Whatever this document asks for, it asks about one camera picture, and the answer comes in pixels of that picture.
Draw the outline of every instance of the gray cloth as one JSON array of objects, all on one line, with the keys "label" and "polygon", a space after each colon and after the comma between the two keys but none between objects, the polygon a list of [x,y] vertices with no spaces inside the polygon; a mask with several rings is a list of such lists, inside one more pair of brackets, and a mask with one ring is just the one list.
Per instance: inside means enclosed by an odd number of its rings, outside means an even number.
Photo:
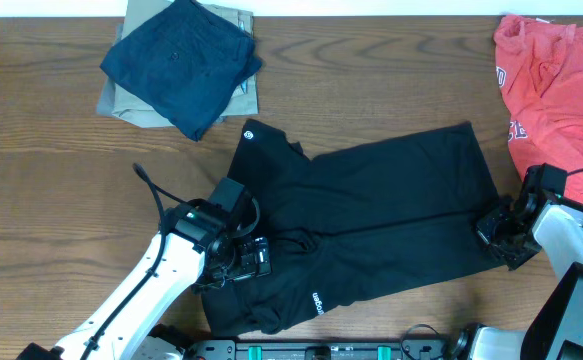
[{"label": "gray cloth", "polygon": [[[167,0],[129,0],[124,26],[116,29],[116,43],[170,4],[171,2]],[[204,5],[204,7],[234,25],[243,27],[247,33],[253,33],[253,13],[216,5]],[[173,126],[152,106],[110,79],[107,79],[104,84],[96,112],[103,116],[113,116],[125,120],[143,128]],[[227,108],[216,123],[222,122],[226,116],[255,115],[257,113],[257,85],[255,75],[253,75],[247,80],[246,93],[242,86],[235,89]]]}]

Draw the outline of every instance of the white background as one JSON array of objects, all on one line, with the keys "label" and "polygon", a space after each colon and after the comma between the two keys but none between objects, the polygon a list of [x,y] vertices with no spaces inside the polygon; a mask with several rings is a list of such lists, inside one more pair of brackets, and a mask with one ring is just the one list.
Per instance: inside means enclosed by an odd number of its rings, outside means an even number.
[{"label": "white background", "polygon": [[[202,0],[256,16],[583,15],[583,0]],[[126,0],[0,0],[1,16],[124,16]]]}]

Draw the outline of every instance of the red cloth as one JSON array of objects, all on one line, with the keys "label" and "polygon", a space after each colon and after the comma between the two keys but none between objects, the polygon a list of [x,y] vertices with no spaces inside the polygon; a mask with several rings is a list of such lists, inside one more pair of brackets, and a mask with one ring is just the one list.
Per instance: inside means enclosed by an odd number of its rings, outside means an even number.
[{"label": "red cloth", "polygon": [[[498,84],[511,112],[509,151],[531,165],[583,168],[583,27],[506,16],[495,32]],[[583,173],[565,196],[583,203]]]}]

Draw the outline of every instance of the navy blue folded cloth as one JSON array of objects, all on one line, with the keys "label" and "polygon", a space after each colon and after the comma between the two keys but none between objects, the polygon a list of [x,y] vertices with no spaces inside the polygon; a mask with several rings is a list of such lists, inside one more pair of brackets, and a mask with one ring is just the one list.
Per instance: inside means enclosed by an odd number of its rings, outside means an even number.
[{"label": "navy blue folded cloth", "polygon": [[194,0],[176,0],[109,50],[100,68],[198,141],[262,62],[255,42]]}]

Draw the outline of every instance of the wooden table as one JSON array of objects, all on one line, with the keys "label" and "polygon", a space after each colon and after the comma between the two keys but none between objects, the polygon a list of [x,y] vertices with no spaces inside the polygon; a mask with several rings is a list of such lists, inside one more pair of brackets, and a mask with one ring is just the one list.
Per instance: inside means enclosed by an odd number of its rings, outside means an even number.
[{"label": "wooden table", "polygon": [[[86,319],[146,250],[155,205],[140,162],[184,198],[226,174],[243,118],[193,143],[94,114],[98,65],[121,19],[0,19],[0,359],[45,347]],[[583,24],[583,18],[559,19]],[[497,86],[495,17],[256,18],[260,119],[309,156],[473,123],[501,193],[520,181]],[[427,323],[525,329],[557,284],[544,255],[505,268],[337,308],[278,339],[388,339]],[[200,301],[165,314],[208,337]],[[268,339],[250,333],[244,339]]]}]

